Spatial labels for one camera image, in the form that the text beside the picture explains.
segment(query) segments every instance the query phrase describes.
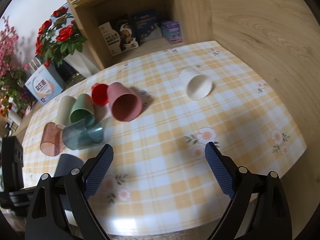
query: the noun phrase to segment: pink cup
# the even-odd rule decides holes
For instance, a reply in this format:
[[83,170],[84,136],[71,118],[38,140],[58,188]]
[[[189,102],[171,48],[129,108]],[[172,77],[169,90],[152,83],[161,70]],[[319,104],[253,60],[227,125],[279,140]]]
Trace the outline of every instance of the pink cup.
[[141,98],[121,83],[112,83],[108,87],[107,94],[111,113],[118,121],[129,122],[140,114]]

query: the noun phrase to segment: white wall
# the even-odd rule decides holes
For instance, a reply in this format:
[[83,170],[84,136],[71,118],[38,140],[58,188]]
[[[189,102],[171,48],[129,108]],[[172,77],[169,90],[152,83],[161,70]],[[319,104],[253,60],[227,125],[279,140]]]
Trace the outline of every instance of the white wall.
[[[36,54],[36,38],[39,27],[48,20],[54,10],[67,0],[12,0],[3,16],[9,15],[10,26],[15,26],[18,40],[17,58],[28,63]],[[4,28],[0,21],[0,30]]]

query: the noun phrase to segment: purple box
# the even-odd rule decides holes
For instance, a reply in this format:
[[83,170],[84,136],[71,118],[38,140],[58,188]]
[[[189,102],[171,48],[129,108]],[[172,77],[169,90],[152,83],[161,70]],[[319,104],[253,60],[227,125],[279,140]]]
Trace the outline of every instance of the purple box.
[[180,24],[175,21],[161,22],[162,35],[170,44],[177,44],[182,42]]

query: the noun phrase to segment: light blue box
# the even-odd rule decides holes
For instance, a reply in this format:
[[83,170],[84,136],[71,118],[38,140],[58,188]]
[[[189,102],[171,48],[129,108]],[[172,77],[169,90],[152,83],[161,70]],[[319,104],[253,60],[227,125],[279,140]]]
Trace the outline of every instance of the light blue box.
[[45,105],[62,92],[65,82],[53,65],[41,65],[27,80],[25,86],[42,105]]

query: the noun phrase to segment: green cup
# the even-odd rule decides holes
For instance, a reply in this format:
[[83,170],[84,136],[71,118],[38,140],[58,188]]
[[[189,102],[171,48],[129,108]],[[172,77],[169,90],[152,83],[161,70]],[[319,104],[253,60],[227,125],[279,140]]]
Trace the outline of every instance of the green cup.
[[70,122],[77,122],[87,115],[94,115],[92,99],[87,94],[81,94],[71,109]]

